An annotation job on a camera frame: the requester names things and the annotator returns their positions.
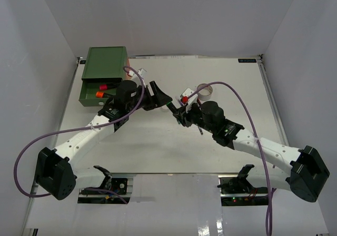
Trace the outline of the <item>green highlighter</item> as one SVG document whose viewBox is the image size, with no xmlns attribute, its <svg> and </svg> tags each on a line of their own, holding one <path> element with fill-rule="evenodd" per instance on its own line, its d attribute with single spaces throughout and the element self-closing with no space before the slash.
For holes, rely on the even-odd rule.
<svg viewBox="0 0 337 236">
<path fill-rule="evenodd" d="M 166 106 L 173 114 L 177 112 L 177 108 L 172 102 L 167 103 Z"/>
</svg>

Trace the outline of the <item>green drawer box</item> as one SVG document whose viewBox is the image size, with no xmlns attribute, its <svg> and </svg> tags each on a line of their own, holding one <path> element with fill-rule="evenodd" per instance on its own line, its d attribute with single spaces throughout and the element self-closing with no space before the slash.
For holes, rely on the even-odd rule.
<svg viewBox="0 0 337 236">
<path fill-rule="evenodd" d="M 117 83 L 126 79 L 123 67 L 127 66 L 128 56 L 125 46 L 91 47 L 88 50 L 82 73 L 82 87 L 79 102 L 84 107 L 104 105 L 107 98 L 97 98 L 99 86 Z M 101 91 L 115 95 L 116 89 Z"/>
</svg>

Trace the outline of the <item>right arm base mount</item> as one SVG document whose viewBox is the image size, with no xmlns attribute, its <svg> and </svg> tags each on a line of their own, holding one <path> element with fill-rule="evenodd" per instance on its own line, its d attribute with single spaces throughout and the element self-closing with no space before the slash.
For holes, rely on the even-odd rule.
<svg viewBox="0 0 337 236">
<path fill-rule="evenodd" d="M 267 188 L 255 188 L 244 178 L 219 177 L 217 187 L 220 190 L 223 207 L 268 206 L 269 204 Z"/>
</svg>

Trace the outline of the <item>pink highlighter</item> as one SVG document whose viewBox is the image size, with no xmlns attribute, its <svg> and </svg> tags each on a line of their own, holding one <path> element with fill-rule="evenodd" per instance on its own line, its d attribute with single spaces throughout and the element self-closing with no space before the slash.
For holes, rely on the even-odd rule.
<svg viewBox="0 0 337 236">
<path fill-rule="evenodd" d="M 120 85 L 120 82 L 102 84 L 99 86 L 99 90 L 101 91 L 111 90 L 111 89 L 117 88 L 119 85 Z"/>
</svg>

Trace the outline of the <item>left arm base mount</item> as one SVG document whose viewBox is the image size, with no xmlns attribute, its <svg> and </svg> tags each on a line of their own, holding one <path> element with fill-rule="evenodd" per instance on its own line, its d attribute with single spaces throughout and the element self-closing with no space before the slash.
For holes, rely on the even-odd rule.
<svg viewBox="0 0 337 236">
<path fill-rule="evenodd" d="M 133 190 L 132 178 L 111 178 L 103 187 L 82 189 L 79 204 L 128 204 Z"/>
</svg>

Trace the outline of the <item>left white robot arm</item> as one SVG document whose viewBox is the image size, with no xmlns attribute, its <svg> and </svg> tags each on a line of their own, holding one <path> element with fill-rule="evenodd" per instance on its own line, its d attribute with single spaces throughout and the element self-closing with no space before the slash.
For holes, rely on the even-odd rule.
<svg viewBox="0 0 337 236">
<path fill-rule="evenodd" d="M 112 175 L 101 166 L 85 170 L 78 162 L 100 141 L 115 133 L 129 120 L 132 110 L 150 111 L 170 103 L 172 98 L 162 92 L 154 81 L 142 87 L 134 81 L 121 81 L 114 95 L 109 95 L 98 114 L 81 131 L 54 149 L 43 148 L 38 154 L 35 179 L 57 200 L 68 197 L 75 189 L 112 191 Z"/>
</svg>

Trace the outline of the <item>orange highlighter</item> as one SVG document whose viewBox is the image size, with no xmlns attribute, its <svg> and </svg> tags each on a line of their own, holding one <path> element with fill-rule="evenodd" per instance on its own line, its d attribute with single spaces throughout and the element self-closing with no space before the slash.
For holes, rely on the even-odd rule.
<svg viewBox="0 0 337 236">
<path fill-rule="evenodd" d="M 114 95 L 112 95 L 112 94 L 108 94 L 108 93 L 101 92 L 101 91 L 96 92 L 95 96 L 97 98 L 110 98 L 110 97 L 114 97 Z"/>
</svg>

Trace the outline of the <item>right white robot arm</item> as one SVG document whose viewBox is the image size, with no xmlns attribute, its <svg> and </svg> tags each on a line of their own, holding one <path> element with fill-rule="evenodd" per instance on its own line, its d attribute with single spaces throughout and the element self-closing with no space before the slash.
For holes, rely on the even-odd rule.
<svg viewBox="0 0 337 236">
<path fill-rule="evenodd" d="M 179 108 L 173 103 L 167 106 L 184 127 L 196 125 L 210 132 L 219 145 L 265 159 L 275 166 L 269 170 L 272 188 L 289 190 L 307 202 L 317 201 L 330 176 L 317 149 L 311 146 L 299 149 L 256 138 L 244 126 L 227 119 L 214 101 Z"/>
</svg>

